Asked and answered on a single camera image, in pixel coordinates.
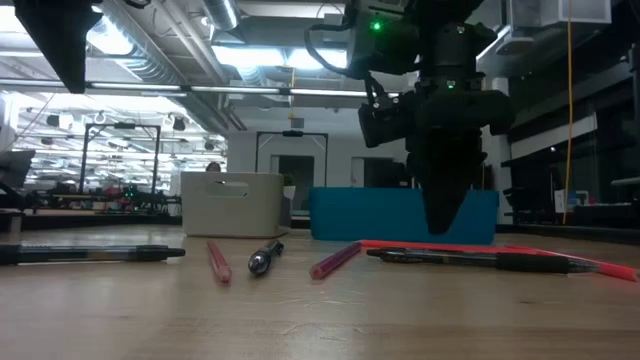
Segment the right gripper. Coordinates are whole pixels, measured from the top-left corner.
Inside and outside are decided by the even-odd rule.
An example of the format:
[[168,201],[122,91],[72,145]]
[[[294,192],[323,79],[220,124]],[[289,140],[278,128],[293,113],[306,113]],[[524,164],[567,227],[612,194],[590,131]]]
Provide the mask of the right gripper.
[[[493,135],[506,133],[515,121],[508,95],[499,90],[440,91],[418,82],[414,86],[413,120],[409,149],[418,150],[432,130],[460,133],[490,127]],[[462,205],[477,169],[481,150],[435,149],[410,152],[407,165],[422,189],[428,231],[445,234]]]

